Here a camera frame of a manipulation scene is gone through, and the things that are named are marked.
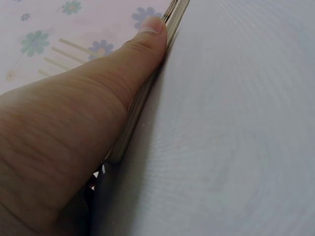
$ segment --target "blue flower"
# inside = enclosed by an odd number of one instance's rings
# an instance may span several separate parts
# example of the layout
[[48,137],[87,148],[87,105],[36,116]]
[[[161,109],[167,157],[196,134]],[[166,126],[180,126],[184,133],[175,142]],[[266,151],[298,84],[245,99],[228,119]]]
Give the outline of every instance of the blue flower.
[[71,15],[72,13],[78,13],[78,10],[81,10],[81,3],[77,1],[66,2],[63,6],[63,12],[67,13],[67,15]]
[[35,52],[38,54],[42,54],[44,52],[44,48],[49,46],[49,42],[46,41],[48,38],[48,34],[42,33],[40,30],[34,33],[29,33],[26,39],[24,39],[21,44],[24,46],[21,49],[21,53],[28,52],[28,57],[32,57]]
[[158,16],[162,17],[162,13],[156,13],[156,11],[152,7],[148,7],[147,10],[143,9],[142,7],[137,8],[138,13],[134,13],[132,18],[138,21],[134,27],[136,29],[140,29],[141,23],[147,16]]
[[[106,40],[102,40],[100,42],[94,41],[93,47],[89,48],[92,52],[95,52],[99,55],[105,56],[108,54],[111,54],[113,52],[114,45],[113,44],[107,44]],[[89,60],[93,60],[96,57],[90,55]]]
[[25,13],[23,16],[21,16],[21,21],[27,21],[30,16],[31,15],[29,13]]

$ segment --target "skin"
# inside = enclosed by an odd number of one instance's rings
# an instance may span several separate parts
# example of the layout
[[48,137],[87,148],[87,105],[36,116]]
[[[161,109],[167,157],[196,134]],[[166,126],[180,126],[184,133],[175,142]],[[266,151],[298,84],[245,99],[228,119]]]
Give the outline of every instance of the skin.
[[79,190],[165,53],[166,27],[152,22],[160,33],[140,32],[107,57],[0,96],[0,235],[86,233]]

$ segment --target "knuckle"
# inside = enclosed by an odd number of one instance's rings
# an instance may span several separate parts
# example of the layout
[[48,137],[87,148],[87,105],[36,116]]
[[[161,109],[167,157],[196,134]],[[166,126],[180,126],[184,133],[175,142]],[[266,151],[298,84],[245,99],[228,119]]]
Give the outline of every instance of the knuckle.
[[155,44],[148,39],[132,39],[125,43],[125,47],[135,50],[141,54],[146,54],[149,56],[155,55]]

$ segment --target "white surface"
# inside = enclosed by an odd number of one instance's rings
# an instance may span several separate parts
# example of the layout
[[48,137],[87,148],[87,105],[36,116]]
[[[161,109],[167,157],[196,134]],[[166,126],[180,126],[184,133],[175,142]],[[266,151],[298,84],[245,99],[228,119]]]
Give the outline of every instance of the white surface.
[[191,0],[95,236],[314,235],[314,12]]

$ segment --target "petal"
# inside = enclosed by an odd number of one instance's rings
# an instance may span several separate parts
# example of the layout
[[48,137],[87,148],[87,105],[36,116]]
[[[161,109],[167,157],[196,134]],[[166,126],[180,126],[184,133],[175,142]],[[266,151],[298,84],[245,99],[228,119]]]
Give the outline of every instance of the petal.
[[47,33],[43,34],[40,39],[42,40],[46,40],[49,37],[49,35]]
[[22,44],[23,46],[29,46],[29,45],[31,45],[31,41],[29,41],[28,39],[24,39],[24,40],[21,42],[21,44]]
[[140,29],[140,26],[141,26],[141,21],[137,22],[136,24],[134,24],[134,27],[138,30]]
[[102,48],[105,48],[106,45],[107,45],[107,41],[103,39],[103,40],[100,42],[100,46],[101,46]]
[[40,40],[39,42],[38,42],[38,45],[40,46],[40,47],[46,47],[46,46],[49,46],[49,42],[48,41],[43,41],[43,40]]
[[94,46],[95,48],[99,48],[99,42],[94,41],[94,42],[93,42],[93,46]]
[[97,48],[89,48],[89,50],[95,53],[97,52]]
[[41,31],[39,30],[39,31],[37,31],[37,32],[35,33],[35,37],[38,38],[38,37],[40,37],[40,36],[41,36]]
[[28,36],[26,36],[27,39],[31,39],[31,40],[33,39],[33,37],[34,37],[33,33],[29,33]]
[[142,7],[138,7],[137,11],[140,13],[140,15],[145,15],[145,13],[146,13],[146,10],[143,9]]
[[141,15],[139,15],[137,13],[134,13],[131,17],[132,17],[132,19],[134,19],[136,21],[141,21],[142,20]]
[[156,13],[156,14],[155,14],[155,16],[157,16],[157,17],[160,17],[160,18],[161,18],[161,17],[162,17],[162,13]]
[[35,51],[38,53],[38,54],[42,54],[44,52],[44,49],[42,47],[37,47],[35,48]]
[[114,45],[113,44],[108,44],[107,46],[106,46],[106,51],[107,50],[111,50],[111,49],[113,49],[114,48]]
[[24,48],[21,49],[21,53],[26,53],[28,51],[29,47],[25,46]]
[[28,57],[32,57],[35,54],[35,49],[34,48],[30,48],[28,51]]
[[156,11],[152,7],[147,8],[147,14],[149,16],[153,16],[156,13]]

